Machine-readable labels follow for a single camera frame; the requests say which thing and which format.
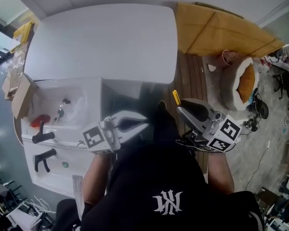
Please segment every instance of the black shirt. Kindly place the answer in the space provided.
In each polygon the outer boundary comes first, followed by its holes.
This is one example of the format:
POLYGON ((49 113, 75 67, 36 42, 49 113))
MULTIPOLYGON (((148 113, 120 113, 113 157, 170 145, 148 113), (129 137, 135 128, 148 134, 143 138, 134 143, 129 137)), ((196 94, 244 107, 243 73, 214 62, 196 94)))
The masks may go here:
POLYGON ((262 230, 253 194, 210 189, 185 147, 155 144, 126 153, 108 193, 96 206, 85 205, 82 231, 262 230))

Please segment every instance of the black cable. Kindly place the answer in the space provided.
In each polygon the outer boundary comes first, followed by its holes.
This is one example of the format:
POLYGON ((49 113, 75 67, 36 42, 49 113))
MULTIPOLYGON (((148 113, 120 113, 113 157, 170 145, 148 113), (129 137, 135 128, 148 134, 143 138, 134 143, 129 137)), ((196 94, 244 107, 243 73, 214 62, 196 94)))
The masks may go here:
POLYGON ((263 158, 263 156, 264 156, 266 151, 267 151, 267 149, 265 149, 265 151, 263 152, 263 154, 262 154, 262 156, 261 156, 261 158, 259 160, 258 169, 255 172, 253 172, 251 179, 249 180, 249 182, 246 185, 245 191, 246 191, 247 187, 249 186, 250 182, 252 181, 252 179, 254 178, 254 174, 260 169, 260 163, 261 163, 261 160, 262 160, 262 158, 263 158))

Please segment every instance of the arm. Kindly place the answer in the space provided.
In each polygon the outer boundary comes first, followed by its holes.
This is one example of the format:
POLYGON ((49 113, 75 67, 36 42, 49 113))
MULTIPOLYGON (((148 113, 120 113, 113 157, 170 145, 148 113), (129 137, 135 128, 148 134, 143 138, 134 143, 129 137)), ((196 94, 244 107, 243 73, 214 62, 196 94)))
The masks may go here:
POLYGON ((96 205, 105 194, 110 154, 97 154, 82 182, 82 194, 85 202, 96 205))
POLYGON ((225 153, 209 153, 208 182, 222 193, 233 193, 235 185, 225 153))

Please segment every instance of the drain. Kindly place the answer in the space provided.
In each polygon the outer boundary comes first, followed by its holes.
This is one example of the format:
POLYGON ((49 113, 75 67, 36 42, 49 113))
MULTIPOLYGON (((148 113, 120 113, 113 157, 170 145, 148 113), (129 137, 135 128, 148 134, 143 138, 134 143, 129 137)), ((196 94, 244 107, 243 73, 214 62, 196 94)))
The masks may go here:
POLYGON ((68 168, 68 162, 66 162, 66 161, 62 162, 62 166, 65 168, 68 168))

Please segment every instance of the faucet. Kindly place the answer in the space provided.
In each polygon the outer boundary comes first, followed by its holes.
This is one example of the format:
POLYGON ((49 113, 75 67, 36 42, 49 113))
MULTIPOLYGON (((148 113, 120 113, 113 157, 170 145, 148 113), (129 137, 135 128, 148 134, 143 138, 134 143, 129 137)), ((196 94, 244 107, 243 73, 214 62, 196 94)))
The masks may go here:
POLYGON ((45 169, 46 169, 46 172, 49 173, 50 169, 48 168, 46 159, 50 158, 51 156, 55 156, 55 155, 57 155, 57 152, 56 152, 56 150, 54 148, 52 148, 51 150, 49 150, 47 152, 44 152, 42 154, 35 155, 35 157, 34 157, 34 159, 35 159, 34 160, 35 161, 35 164, 34 164, 35 171, 36 172, 39 171, 39 162, 43 161, 45 169))
POLYGON ((32 142, 34 144, 40 143, 42 141, 54 139, 54 133, 50 132, 50 133, 43 134, 43 128, 44 128, 44 122, 41 121, 39 125, 39 132, 36 135, 32 136, 32 142))

